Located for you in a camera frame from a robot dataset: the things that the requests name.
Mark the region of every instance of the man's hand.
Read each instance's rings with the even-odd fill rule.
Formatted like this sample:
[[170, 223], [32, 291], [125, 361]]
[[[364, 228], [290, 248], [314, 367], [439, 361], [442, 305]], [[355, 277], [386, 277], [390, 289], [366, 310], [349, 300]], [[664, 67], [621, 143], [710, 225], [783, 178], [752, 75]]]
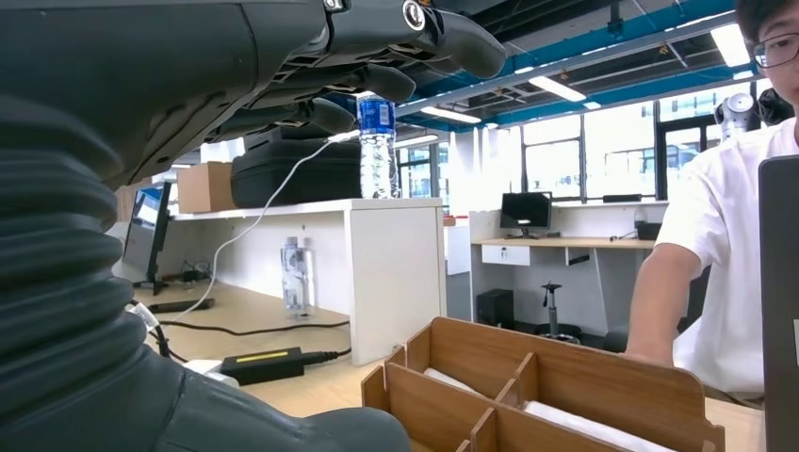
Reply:
[[625, 355], [674, 365], [677, 323], [685, 313], [688, 288], [699, 265], [696, 254], [678, 245], [664, 243], [652, 251], [635, 282]]

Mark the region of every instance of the wooden compartment organizer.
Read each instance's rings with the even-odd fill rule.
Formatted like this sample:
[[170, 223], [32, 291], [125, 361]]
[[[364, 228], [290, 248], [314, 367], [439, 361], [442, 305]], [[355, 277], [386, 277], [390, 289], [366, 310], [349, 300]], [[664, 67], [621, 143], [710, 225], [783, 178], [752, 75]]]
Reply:
[[[477, 394], [423, 375], [435, 369]], [[523, 412], [539, 402], [679, 452], [724, 452], [688, 372], [439, 317], [362, 383], [420, 452], [627, 450]]]

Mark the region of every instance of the yellow label on adapter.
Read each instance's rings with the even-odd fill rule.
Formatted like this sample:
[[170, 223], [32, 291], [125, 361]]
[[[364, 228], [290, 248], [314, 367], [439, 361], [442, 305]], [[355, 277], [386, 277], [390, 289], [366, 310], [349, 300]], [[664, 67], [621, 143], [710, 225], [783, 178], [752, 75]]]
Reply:
[[280, 358], [281, 356], [288, 356], [287, 351], [277, 351], [275, 353], [267, 353], [265, 355], [255, 355], [255, 356], [245, 356], [243, 358], [237, 358], [237, 363], [250, 363], [252, 361], [261, 361], [261, 360], [268, 360], [271, 358]]

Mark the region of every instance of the white cloth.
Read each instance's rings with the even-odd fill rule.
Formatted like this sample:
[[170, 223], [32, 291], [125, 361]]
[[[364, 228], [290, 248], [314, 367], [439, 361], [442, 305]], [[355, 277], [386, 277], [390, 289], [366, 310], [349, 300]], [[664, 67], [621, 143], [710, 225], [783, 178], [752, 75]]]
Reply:
[[787, 120], [698, 155], [680, 174], [658, 237], [658, 244], [693, 251], [702, 268], [712, 265], [702, 317], [676, 339], [675, 365], [743, 398], [763, 394], [758, 167], [799, 153], [795, 124]]
[[552, 408], [543, 403], [528, 402], [524, 411], [534, 416], [544, 418], [559, 426], [571, 428], [592, 438], [618, 445], [632, 452], [674, 452], [673, 449], [667, 449], [662, 445], [630, 435], [618, 428], [608, 427], [570, 412]]
[[448, 385], [455, 386], [458, 389], [463, 389], [464, 391], [467, 391], [469, 393], [479, 394], [477, 391], [475, 391], [474, 389], [469, 387], [469, 385], [467, 385], [467, 384], [465, 384], [465, 383], [463, 383], [463, 382], [461, 382], [459, 380], [456, 380], [456, 379], [454, 379], [453, 377], [450, 377], [447, 374], [442, 374], [441, 372], [433, 369], [432, 367], [428, 367], [427, 369], [425, 369], [425, 375], [430, 377], [430, 378], [432, 378], [432, 379], [437, 379], [437, 380], [439, 380], [439, 381], [441, 381], [443, 383], [446, 383]]

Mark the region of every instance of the blue bottle label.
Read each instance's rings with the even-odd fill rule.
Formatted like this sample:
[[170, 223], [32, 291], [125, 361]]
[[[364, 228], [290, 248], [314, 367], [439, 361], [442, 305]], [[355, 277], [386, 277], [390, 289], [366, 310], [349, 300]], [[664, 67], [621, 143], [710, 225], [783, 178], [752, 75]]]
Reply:
[[394, 135], [394, 103], [365, 99], [358, 104], [362, 135]]

